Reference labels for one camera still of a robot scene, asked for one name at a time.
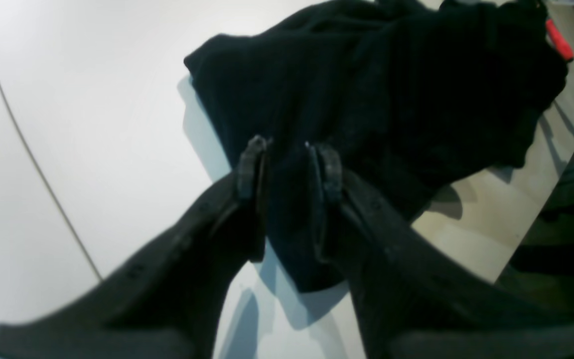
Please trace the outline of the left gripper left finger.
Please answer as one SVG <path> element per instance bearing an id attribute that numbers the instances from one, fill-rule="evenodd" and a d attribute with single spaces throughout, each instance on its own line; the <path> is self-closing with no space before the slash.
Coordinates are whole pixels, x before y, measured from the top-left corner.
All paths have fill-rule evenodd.
<path id="1" fill-rule="evenodd" d="M 177 223 L 72 304 L 0 324 L 0 359 L 209 359 L 232 280 L 264 258 L 269 145 L 253 137 Z"/>

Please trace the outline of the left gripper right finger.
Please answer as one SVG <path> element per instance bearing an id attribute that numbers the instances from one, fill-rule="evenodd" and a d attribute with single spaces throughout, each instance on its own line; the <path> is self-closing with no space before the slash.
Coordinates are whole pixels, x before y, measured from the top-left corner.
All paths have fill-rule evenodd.
<path id="1" fill-rule="evenodd" d="M 314 252 L 348 282 L 369 359 L 574 359 L 574 316 L 449 259 L 331 146 L 307 152 Z"/>

